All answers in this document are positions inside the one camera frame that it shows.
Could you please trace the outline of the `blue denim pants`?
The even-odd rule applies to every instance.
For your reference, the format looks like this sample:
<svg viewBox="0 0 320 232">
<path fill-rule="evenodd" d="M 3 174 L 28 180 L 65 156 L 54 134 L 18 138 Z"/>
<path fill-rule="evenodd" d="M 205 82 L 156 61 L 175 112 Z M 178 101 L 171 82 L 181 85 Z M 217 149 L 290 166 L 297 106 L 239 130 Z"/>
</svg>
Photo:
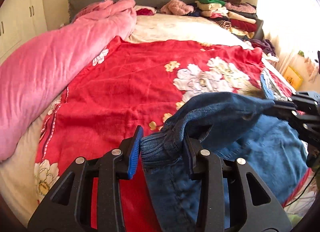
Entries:
<svg viewBox="0 0 320 232">
<path fill-rule="evenodd" d="M 306 151 L 295 129 L 263 111 L 274 101 L 231 92 L 195 96 L 166 120 L 161 131 L 142 138 L 142 165 L 153 209 L 163 231 L 196 231 L 201 181 L 190 179 L 183 138 L 199 140 L 223 160 L 245 159 L 280 205 L 306 167 Z"/>
</svg>

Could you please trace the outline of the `yellow box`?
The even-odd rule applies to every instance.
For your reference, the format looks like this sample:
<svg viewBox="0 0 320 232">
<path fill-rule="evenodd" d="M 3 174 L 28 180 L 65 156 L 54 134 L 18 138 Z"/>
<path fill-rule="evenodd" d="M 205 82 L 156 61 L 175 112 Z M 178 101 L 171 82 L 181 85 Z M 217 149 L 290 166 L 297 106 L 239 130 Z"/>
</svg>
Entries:
<svg viewBox="0 0 320 232">
<path fill-rule="evenodd" d="M 291 68 L 290 66 L 286 68 L 283 77 L 295 90 L 298 90 L 302 85 L 303 78 L 298 72 L 295 71 L 294 68 Z"/>
</svg>

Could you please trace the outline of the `purple garment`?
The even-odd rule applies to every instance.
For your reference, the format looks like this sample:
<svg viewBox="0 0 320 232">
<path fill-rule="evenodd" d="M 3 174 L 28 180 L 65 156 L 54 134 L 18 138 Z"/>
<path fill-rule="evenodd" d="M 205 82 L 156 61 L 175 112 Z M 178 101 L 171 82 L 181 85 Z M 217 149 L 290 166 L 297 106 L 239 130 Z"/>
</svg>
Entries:
<svg viewBox="0 0 320 232">
<path fill-rule="evenodd" d="M 276 56 L 275 48 L 270 40 L 264 39 L 261 41 L 251 39 L 249 42 L 251 43 L 252 47 L 259 47 L 266 55 L 271 54 L 272 56 Z"/>
</svg>

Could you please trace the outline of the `pile of folded clothes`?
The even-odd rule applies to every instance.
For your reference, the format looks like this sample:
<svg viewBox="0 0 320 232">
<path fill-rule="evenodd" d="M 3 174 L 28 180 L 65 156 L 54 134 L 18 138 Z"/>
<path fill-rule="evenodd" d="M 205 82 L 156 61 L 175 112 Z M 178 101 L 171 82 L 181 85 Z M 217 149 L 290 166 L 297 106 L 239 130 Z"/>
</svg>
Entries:
<svg viewBox="0 0 320 232">
<path fill-rule="evenodd" d="M 242 0 L 196 0 L 199 15 L 213 21 L 241 40 L 263 40 L 263 20 L 257 7 Z"/>
</svg>

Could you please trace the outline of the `cream mattress cover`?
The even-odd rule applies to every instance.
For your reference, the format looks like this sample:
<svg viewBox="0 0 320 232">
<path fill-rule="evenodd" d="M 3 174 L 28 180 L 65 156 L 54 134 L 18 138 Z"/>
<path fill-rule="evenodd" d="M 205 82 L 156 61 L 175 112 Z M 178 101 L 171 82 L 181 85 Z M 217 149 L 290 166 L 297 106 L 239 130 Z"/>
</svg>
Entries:
<svg viewBox="0 0 320 232">
<path fill-rule="evenodd" d="M 205 45 L 241 46 L 252 49 L 217 24 L 203 17 L 155 14 L 138 16 L 133 33 L 126 39 L 130 43 L 156 41 L 196 41 Z"/>
</svg>

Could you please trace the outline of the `red floral bed sheet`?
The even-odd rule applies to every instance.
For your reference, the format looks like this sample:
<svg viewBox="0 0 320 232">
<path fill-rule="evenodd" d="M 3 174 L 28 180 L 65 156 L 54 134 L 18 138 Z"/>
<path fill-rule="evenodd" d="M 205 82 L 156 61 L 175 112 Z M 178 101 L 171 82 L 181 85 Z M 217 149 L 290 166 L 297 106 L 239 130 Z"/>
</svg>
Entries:
<svg viewBox="0 0 320 232">
<path fill-rule="evenodd" d="M 40 203 L 76 158 L 102 157 L 132 137 L 139 125 L 142 138 L 161 131 L 195 96 L 231 92 L 266 99 L 260 84 L 262 58 L 260 48 L 177 40 L 133 44 L 115 38 L 101 62 L 88 64 L 66 86 L 44 120 L 35 164 Z M 163 231 L 141 149 L 135 175 L 121 179 L 119 187 L 125 231 Z"/>
</svg>

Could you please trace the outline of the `pink fuzzy garment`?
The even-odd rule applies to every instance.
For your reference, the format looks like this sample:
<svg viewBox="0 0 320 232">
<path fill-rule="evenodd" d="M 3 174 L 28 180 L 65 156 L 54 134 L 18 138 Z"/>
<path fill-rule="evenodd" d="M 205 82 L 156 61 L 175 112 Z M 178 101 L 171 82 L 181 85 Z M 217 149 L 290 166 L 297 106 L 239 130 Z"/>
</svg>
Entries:
<svg viewBox="0 0 320 232">
<path fill-rule="evenodd" d="M 170 0 L 166 5 L 161 7 L 160 12 L 167 15 L 184 16 L 194 12 L 194 7 L 180 0 Z"/>
</svg>

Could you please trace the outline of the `pink fleece blanket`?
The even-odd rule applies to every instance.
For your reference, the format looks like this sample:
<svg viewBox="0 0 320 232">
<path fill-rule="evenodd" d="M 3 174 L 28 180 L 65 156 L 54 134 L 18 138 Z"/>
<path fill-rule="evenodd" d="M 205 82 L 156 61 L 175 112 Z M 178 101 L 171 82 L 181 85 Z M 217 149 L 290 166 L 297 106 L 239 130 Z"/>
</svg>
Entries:
<svg viewBox="0 0 320 232">
<path fill-rule="evenodd" d="M 1 64 L 1 161 L 14 154 L 29 125 L 111 40 L 133 32 L 135 4 L 90 4 L 72 23 L 32 38 Z"/>
</svg>

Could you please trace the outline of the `dark red pillow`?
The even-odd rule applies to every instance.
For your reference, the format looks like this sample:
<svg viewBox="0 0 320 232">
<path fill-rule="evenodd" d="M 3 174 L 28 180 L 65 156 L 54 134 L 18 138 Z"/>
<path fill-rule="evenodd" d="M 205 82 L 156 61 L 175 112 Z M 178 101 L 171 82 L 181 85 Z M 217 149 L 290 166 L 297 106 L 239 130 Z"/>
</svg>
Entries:
<svg viewBox="0 0 320 232">
<path fill-rule="evenodd" d="M 156 14 L 156 11 L 153 11 L 148 8 L 141 8 L 136 11 L 137 16 L 153 16 Z"/>
</svg>

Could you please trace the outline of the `cream wardrobe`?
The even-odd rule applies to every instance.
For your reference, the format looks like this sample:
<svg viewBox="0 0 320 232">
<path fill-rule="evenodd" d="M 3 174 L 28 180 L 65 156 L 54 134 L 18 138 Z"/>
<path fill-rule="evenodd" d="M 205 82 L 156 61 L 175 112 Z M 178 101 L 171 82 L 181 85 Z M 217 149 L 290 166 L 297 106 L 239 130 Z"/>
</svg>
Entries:
<svg viewBox="0 0 320 232">
<path fill-rule="evenodd" d="M 1 61 L 47 31 L 43 0 L 4 0 L 1 5 Z"/>
</svg>

